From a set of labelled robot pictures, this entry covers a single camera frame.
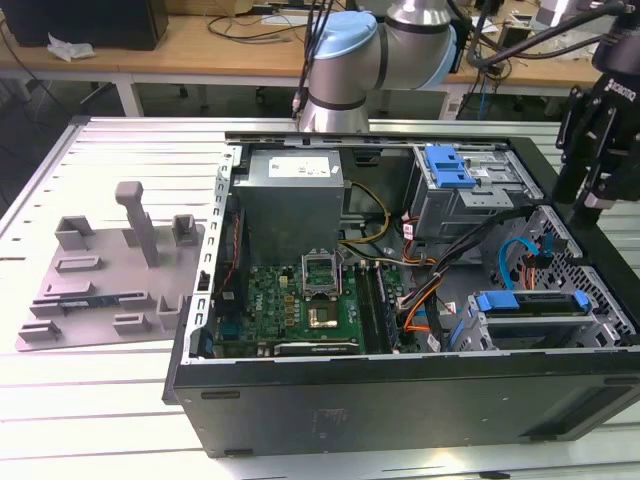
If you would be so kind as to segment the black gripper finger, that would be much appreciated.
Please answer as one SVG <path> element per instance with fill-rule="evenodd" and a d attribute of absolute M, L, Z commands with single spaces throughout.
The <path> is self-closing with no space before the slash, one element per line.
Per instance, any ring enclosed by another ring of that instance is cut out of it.
<path fill-rule="evenodd" d="M 562 151 L 562 167 L 552 198 L 559 203 L 573 203 L 586 176 L 587 169 L 579 143 L 584 134 L 582 117 L 589 105 L 589 90 L 583 90 L 579 86 L 573 87 L 556 139 L 556 147 Z"/>
<path fill-rule="evenodd" d="M 616 202 L 639 200 L 639 104 L 597 97 L 579 133 L 587 174 L 573 214 L 576 223 L 594 225 Z"/>

